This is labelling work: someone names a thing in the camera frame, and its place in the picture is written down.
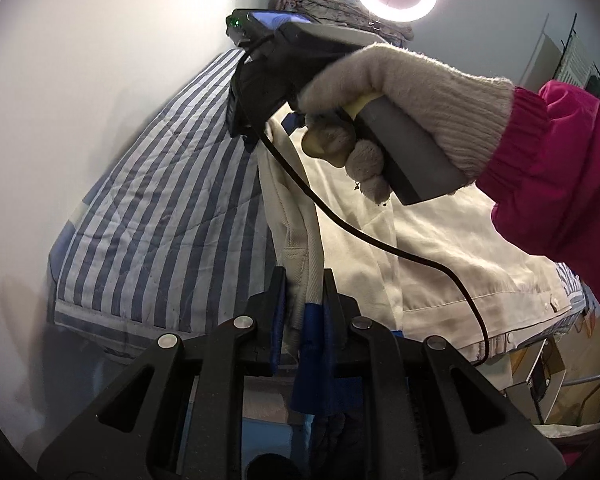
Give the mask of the right forearm magenta sleeve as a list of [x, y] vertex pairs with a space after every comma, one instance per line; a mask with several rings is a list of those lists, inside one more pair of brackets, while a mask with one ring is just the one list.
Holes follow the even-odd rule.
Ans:
[[494, 201], [502, 237], [565, 263], [600, 303], [600, 100], [558, 81], [516, 89], [477, 185]]

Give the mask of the right hand beige knit glove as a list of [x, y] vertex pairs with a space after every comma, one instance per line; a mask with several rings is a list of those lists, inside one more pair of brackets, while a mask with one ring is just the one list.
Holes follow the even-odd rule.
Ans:
[[381, 177], [384, 159], [373, 142], [355, 140], [327, 113], [379, 93], [432, 136], [471, 184], [486, 169], [513, 110], [515, 86], [506, 78], [469, 75], [433, 58], [373, 44], [328, 66], [303, 89], [301, 141], [306, 156], [343, 168], [361, 193], [380, 205], [391, 190]]

